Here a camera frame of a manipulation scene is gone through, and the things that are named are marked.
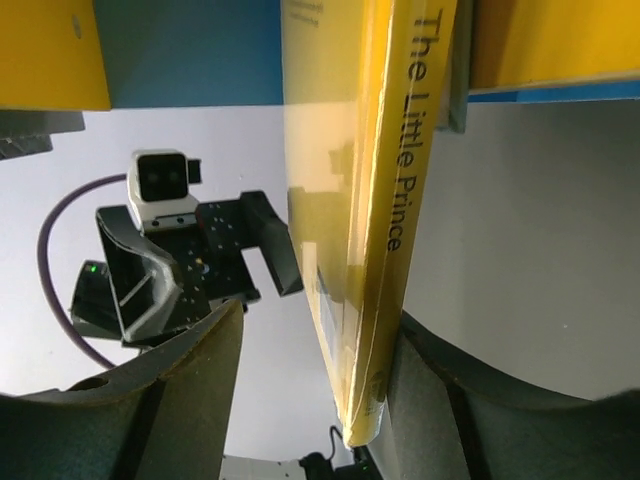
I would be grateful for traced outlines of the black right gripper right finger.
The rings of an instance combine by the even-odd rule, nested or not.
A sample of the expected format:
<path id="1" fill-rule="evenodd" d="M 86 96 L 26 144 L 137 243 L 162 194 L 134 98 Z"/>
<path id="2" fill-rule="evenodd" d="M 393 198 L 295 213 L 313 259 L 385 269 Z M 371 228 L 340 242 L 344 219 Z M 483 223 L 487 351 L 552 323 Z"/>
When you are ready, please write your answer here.
<path id="1" fill-rule="evenodd" d="M 397 479 L 636 479 L 639 392 L 508 375 L 403 313 L 387 396 Z"/>

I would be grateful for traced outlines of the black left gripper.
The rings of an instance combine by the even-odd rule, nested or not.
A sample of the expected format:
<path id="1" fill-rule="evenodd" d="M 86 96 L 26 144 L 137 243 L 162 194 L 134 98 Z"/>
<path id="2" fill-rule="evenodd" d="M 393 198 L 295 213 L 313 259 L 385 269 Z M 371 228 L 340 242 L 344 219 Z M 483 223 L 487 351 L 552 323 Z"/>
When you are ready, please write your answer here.
<path id="1" fill-rule="evenodd" d="M 263 191 L 201 203 L 196 220 L 191 227 L 143 234 L 125 207 L 96 211 L 124 344 L 157 345 L 229 299 L 244 305 L 259 300 L 242 256 L 254 245 L 280 296 L 303 289 L 288 226 Z"/>

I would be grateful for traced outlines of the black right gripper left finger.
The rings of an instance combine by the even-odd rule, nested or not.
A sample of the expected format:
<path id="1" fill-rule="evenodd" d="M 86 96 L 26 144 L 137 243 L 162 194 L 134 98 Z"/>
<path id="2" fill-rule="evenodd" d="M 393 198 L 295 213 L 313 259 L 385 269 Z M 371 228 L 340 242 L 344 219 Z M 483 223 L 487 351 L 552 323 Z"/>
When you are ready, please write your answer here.
<path id="1" fill-rule="evenodd" d="M 228 301 L 66 391 L 2 396 L 2 478 L 218 478 L 243 326 Z"/>

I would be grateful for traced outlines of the yellow book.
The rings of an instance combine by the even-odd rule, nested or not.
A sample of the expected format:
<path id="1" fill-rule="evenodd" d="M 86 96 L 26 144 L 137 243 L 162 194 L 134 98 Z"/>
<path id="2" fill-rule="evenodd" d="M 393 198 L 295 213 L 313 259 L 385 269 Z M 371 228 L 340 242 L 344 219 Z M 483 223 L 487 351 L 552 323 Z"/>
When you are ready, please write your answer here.
<path id="1" fill-rule="evenodd" d="M 281 5 L 288 223 L 351 448 L 380 429 L 456 10 Z"/>

